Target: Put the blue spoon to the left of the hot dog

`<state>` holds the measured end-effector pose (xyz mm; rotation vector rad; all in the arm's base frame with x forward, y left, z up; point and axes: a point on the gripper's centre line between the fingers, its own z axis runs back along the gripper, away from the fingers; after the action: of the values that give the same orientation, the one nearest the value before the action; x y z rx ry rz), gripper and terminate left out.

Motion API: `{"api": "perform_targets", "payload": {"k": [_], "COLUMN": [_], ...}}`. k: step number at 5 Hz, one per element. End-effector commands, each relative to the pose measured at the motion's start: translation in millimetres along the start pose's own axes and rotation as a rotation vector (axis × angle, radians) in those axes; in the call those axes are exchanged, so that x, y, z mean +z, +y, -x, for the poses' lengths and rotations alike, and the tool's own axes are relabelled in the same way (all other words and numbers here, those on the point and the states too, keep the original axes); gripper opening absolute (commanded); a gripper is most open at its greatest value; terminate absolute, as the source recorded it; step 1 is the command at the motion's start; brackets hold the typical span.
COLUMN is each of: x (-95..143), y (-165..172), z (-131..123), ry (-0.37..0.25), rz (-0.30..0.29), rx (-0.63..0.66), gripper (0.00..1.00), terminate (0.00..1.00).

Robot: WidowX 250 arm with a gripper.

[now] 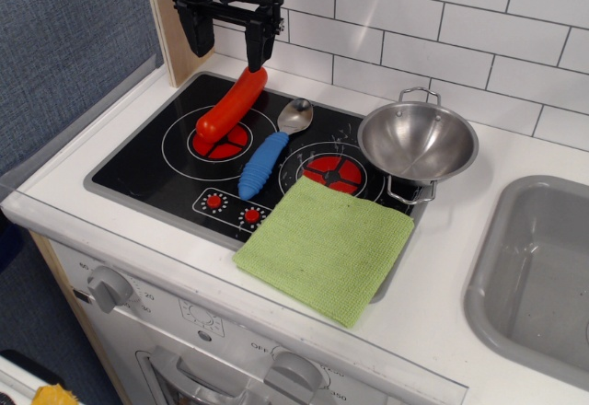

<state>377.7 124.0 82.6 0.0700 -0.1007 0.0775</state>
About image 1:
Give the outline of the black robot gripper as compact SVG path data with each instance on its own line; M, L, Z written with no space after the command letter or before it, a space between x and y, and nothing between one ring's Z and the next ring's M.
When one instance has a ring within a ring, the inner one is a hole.
M271 58L283 31L283 0L173 0L188 44L199 58L214 46L213 19L245 26L248 70L258 72Z

